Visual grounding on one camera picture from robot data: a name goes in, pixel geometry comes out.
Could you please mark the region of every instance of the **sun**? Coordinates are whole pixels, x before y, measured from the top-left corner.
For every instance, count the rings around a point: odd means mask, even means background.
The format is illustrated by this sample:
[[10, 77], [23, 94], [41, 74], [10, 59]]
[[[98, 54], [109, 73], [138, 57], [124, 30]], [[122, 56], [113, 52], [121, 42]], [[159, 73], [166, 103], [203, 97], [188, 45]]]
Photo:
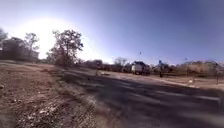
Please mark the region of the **sun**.
[[46, 53], [51, 49], [55, 43], [53, 30], [63, 31], [66, 29], [73, 29], [74, 26], [71, 23], [52, 18], [41, 18], [28, 21], [20, 25], [16, 30], [14, 35], [19, 38], [24, 38], [25, 33], [33, 32], [37, 34], [39, 41], [37, 45], [40, 45], [38, 50], [39, 58], [45, 58]]

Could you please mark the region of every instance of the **road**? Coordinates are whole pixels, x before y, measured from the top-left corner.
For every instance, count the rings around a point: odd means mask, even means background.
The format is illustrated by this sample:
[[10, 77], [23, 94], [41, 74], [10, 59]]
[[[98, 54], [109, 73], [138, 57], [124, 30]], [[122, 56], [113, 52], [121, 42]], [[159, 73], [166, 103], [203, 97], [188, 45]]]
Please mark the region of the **road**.
[[114, 127], [224, 127], [224, 114], [216, 91], [119, 73], [97, 77], [77, 74], [77, 79], [90, 78], [92, 84], [80, 86], [94, 96], [98, 107], [104, 105], [112, 111]]

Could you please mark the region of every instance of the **sunlight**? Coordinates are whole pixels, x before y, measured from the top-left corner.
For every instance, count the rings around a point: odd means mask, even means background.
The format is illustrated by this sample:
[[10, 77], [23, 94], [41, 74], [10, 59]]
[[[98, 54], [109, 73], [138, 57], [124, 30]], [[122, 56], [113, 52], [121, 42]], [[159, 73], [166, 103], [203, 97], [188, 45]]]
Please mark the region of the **sunlight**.
[[21, 25], [19, 28], [16, 29], [14, 36], [24, 38], [25, 33], [36, 33], [38, 38], [40, 39], [37, 43], [38, 45], [40, 45], [40, 49], [38, 50], [38, 52], [40, 53], [39, 58], [45, 58], [46, 52], [48, 52], [48, 50], [52, 48], [55, 43], [52, 30], [57, 29], [59, 31], [63, 31], [65, 29], [71, 28], [74, 27], [66, 21], [59, 19], [43, 18], [32, 20]]
[[[74, 28], [72, 23], [59, 20], [59, 19], [49, 19], [42, 18], [29, 21], [20, 27], [15, 29], [15, 33], [12, 33], [13, 36], [24, 38], [25, 33], [33, 32], [37, 34], [37, 37], [40, 39], [38, 45], [40, 45], [39, 58], [46, 58], [46, 53], [53, 47], [55, 43], [54, 35], [52, 30], [63, 31], [66, 29], [73, 29], [79, 31], [77, 28]], [[101, 50], [96, 47], [96, 43], [85, 36], [82, 32], [82, 43], [84, 44], [83, 51], [78, 52], [78, 57], [83, 60], [93, 60], [93, 59], [103, 59], [108, 63], [112, 63], [112, 60], [106, 58]]]

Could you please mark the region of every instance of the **white car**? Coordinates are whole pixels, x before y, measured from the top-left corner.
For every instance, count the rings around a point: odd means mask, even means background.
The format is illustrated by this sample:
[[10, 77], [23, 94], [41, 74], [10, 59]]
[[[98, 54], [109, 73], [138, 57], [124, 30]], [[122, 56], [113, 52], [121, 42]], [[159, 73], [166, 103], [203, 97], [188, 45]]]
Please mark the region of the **white car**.
[[133, 64], [131, 67], [131, 71], [133, 74], [142, 74], [143, 73], [143, 66], [140, 64]]

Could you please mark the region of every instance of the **building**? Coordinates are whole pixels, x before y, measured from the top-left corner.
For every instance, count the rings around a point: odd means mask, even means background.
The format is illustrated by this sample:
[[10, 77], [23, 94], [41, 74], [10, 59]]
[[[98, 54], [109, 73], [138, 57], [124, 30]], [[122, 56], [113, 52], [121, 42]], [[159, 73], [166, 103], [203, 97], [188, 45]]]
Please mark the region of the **building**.
[[23, 41], [18, 39], [4, 40], [2, 42], [0, 58], [24, 61], [38, 60], [39, 53], [29, 50], [23, 44]]

